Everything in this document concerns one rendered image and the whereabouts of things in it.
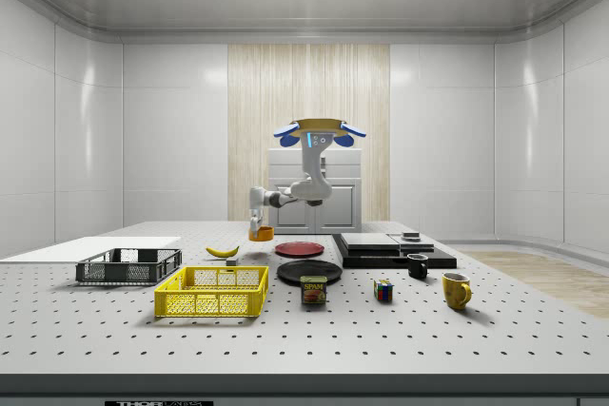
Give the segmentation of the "black stove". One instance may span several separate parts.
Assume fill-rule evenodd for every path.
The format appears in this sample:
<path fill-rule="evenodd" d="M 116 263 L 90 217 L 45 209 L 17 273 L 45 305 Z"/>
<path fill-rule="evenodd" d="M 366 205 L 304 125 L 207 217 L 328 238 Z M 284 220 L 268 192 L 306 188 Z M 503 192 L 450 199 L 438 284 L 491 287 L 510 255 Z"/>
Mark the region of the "black stove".
<path fill-rule="evenodd" d="M 427 256 L 429 268 L 457 267 L 457 259 L 433 242 L 413 242 L 398 234 L 343 233 L 334 234 L 333 239 L 345 268 L 406 268 L 408 254 Z"/>

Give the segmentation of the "white board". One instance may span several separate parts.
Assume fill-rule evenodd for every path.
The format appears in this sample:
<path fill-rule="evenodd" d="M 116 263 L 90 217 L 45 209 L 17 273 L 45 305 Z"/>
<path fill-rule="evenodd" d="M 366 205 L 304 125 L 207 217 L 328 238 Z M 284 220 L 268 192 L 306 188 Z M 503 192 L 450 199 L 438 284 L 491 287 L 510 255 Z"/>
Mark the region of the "white board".
<path fill-rule="evenodd" d="M 84 237 L 0 260 L 0 262 L 78 262 L 112 248 L 163 248 L 180 237 Z"/>

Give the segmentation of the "black mug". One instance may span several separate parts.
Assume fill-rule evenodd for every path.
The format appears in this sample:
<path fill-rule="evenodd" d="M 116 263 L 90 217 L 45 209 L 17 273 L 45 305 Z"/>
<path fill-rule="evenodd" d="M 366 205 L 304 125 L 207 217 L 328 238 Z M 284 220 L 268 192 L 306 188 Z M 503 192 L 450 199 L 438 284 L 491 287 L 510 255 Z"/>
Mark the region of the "black mug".
<path fill-rule="evenodd" d="M 411 278 L 424 280 L 428 273 L 428 257 L 424 254 L 408 254 L 408 273 Z"/>

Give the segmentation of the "yellow mug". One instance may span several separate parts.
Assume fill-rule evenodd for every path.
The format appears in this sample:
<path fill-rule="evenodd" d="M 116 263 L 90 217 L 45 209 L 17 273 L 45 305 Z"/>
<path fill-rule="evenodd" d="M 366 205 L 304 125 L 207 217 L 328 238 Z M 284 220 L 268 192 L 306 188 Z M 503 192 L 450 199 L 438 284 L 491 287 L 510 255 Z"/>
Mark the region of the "yellow mug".
<path fill-rule="evenodd" d="M 463 310 L 472 298 L 470 279 L 459 273 L 444 273 L 442 287 L 447 305 L 455 310 Z"/>

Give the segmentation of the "white cabinet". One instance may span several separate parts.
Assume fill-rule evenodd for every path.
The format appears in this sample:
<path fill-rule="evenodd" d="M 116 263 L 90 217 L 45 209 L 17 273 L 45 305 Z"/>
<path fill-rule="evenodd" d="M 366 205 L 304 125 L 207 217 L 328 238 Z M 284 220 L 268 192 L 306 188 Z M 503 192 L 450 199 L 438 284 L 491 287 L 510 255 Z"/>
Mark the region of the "white cabinet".
<path fill-rule="evenodd" d="M 359 232 L 362 222 L 361 150 L 330 147 L 321 155 L 322 172 L 332 186 L 321 205 L 289 203 L 268 209 L 277 234 L 333 234 Z M 268 188 L 284 191 L 305 176 L 298 147 L 268 150 Z"/>

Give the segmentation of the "dark grey basket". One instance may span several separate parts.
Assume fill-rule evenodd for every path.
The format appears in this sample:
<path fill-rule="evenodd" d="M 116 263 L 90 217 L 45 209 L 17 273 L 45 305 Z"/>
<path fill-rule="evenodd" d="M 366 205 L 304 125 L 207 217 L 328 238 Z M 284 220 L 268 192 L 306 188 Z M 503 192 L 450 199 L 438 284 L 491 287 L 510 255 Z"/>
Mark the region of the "dark grey basket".
<path fill-rule="evenodd" d="M 182 251 L 168 248 L 113 248 L 76 264 L 84 283 L 158 283 L 182 263 Z"/>

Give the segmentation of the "red plate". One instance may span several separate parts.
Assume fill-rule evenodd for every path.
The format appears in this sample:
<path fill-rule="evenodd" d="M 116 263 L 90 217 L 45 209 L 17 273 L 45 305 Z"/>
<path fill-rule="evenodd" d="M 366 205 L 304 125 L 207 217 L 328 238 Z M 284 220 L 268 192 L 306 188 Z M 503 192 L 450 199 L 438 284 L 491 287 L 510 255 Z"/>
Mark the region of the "red plate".
<path fill-rule="evenodd" d="M 324 246 L 316 242 L 284 242 L 275 246 L 275 253 L 285 257 L 312 257 L 323 252 Z"/>

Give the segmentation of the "black plate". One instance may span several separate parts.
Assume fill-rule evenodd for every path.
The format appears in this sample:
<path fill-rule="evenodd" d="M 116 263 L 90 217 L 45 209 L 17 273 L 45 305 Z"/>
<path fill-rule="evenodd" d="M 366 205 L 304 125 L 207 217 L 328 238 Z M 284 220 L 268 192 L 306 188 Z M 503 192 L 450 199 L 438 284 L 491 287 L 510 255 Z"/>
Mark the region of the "black plate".
<path fill-rule="evenodd" d="M 302 276 L 323 276 L 332 282 L 338 280 L 342 272 L 342 268 L 335 263 L 315 260 L 291 261 L 277 268 L 278 277 L 292 283 L 299 283 Z"/>

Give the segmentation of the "flat-sided can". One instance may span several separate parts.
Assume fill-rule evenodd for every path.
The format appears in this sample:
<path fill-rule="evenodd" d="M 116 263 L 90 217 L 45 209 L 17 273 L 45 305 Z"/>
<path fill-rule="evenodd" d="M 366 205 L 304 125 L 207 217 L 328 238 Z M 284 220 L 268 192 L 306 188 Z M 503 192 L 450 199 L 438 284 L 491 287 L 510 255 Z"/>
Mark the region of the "flat-sided can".
<path fill-rule="evenodd" d="M 301 276 L 300 284 L 303 304 L 326 303 L 326 276 Z"/>

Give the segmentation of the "yellow basket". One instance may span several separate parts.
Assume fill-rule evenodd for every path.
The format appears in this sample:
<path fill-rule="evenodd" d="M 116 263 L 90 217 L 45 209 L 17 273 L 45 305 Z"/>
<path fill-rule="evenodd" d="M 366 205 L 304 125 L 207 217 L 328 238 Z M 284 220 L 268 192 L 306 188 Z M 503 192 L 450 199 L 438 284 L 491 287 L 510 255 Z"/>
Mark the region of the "yellow basket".
<path fill-rule="evenodd" d="M 157 317 L 257 317 L 268 289 L 266 266 L 185 266 L 154 290 Z"/>

